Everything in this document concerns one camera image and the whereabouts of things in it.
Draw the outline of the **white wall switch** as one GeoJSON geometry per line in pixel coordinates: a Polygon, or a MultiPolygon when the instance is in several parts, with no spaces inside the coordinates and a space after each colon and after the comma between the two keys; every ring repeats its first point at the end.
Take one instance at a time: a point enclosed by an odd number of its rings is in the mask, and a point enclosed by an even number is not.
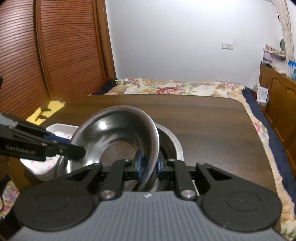
{"type": "Polygon", "coordinates": [[[232,44],[222,43],[222,49],[233,50],[232,44]]]}

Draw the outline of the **dark clothes on bed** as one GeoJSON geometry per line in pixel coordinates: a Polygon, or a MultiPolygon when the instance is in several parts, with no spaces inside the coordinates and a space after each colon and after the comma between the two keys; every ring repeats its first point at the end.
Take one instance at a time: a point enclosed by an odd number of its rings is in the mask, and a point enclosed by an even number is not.
{"type": "Polygon", "coordinates": [[[97,92],[95,92],[92,95],[105,95],[107,92],[109,92],[112,88],[116,87],[117,79],[116,78],[109,78],[105,85],[103,85],[97,92]]]}

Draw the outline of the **blue picture box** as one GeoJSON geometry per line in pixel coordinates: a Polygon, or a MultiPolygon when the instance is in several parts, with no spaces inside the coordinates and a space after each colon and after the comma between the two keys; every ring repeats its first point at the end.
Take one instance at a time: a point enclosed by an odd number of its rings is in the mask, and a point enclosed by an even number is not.
{"type": "Polygon", "coordinates": [[[296,80],[296,63],[289,60],[287,64],[287,73],[286,75],[294,80],[296,80]]]}

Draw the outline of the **floral square plate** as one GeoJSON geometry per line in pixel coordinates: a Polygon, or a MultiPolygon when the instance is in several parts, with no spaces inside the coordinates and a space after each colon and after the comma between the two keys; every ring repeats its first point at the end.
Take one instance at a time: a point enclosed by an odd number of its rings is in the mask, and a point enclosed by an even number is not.
{"type": "MultiPolygon", "coordinates": [[[[46,130],[53,133],[57,137],[71,140],[72,136],[78,129],[78,126],[66,125],[63,123],[55,123],[46,130]]],[[[31,172],[37,179],[41,181],[48,181],[54,178],[56,165],[62,157],[59,152],[55,152],[52,148],[43,151],[39,159],[20,159],[20,162],[31,172]]]]}

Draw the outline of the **floral bed quilt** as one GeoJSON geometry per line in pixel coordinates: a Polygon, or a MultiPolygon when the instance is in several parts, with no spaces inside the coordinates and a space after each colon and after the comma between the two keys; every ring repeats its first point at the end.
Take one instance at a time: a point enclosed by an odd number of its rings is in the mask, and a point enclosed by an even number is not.
{"type": "Polygon", "coordinates": [[[53,115],[81,126],[118,105],[139,108],[174,132],[197,192],[123,192],[114,200],[83,196],[65,177],[23,192],[1,223],[1,240],[284,240],[274,230],[282,210],[271,167],[243,105],[234,99],[189,95],[79,97],[53,115]]]}

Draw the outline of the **small steel bowl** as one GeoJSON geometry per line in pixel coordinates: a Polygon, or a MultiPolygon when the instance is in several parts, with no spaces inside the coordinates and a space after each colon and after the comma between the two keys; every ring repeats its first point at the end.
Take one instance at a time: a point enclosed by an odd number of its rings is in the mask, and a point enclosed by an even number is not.
{"type": "Polygon", "coordinates": [[[93,163],[110,166],[117,160],[133,159],[140,151],[140,180],[129,181],[126,190],[149,191],[157,180],[159,133],[152,118],[139,108],[118,105],[96,113],[74,132],[71,144],[83,146],[86,155],[81,160],[66,158],[66,173],[93,163]]]}

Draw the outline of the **beige curtain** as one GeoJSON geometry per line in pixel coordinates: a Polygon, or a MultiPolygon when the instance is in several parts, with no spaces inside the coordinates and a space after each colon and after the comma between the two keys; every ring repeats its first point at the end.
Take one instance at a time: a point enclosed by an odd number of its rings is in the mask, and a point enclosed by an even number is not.
{"type": "Polygon", "coordinates": [[[292,25],[290,21],[290,13],[288,11],[288,5],[286,0],[275,0],[275,8],[280,18],[280,24],[283,33],[283,39],[285,41],[285,54],[286,61],[295,61],[294,44],[292,37],[292,25]]]}

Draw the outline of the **wooden louvered wardrobe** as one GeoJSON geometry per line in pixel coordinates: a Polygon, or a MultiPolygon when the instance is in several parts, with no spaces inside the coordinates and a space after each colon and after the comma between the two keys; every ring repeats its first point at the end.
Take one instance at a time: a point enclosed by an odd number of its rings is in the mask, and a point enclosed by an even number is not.
{"type": "Polygon", "coordinates": [[[105,1],[1,1],[1,112],[26,118],[115,76],[105,1]]]}

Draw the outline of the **white paper box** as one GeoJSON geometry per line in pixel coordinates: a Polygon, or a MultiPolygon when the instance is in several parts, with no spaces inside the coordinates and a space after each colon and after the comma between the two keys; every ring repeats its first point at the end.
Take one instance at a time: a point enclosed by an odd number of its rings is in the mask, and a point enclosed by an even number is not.
{"type": "Polygon", "coordinates": [[[268,88],[259,86],[257,88],[257,92],[256,92],[256,102],[257,103],[262,103],[262,104],[267,104],[267,102],[269,101],[269,90],[268,88]]]}

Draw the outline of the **stack of folded cloth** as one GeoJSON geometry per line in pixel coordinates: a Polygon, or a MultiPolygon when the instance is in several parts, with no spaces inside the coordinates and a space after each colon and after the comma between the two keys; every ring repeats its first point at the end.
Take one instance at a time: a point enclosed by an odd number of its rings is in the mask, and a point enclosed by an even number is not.
{"type": "Polygon", "coordinates": [[[277,50],[269,45],[263,47],[263,62],[269,64],[274,69],[286,68],[285,51],[277,50]]]}

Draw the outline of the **yellow Pikachu plush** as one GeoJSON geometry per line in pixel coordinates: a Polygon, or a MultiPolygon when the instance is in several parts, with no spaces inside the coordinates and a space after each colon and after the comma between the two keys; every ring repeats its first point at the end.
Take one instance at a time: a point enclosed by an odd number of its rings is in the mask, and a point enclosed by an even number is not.
{"type": "Polygon", "coordinates": [[[45,120],[63,107],[64,104],[62,102],[53,100],[48,101],[37,108],[35,112],[26,119],[26,121],[40,126],[45,120]]]}

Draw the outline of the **wooden sideboard cabinet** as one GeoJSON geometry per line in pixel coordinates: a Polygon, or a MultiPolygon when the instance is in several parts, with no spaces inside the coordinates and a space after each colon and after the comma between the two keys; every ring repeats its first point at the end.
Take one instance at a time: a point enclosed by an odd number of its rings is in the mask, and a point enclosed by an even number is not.
{"type": "Polygon", "coordinates": [[[269,94],[264,115],[282,144],[295,175],[295,81],[261,64],[259,84],[267,88],[269,94]]]}

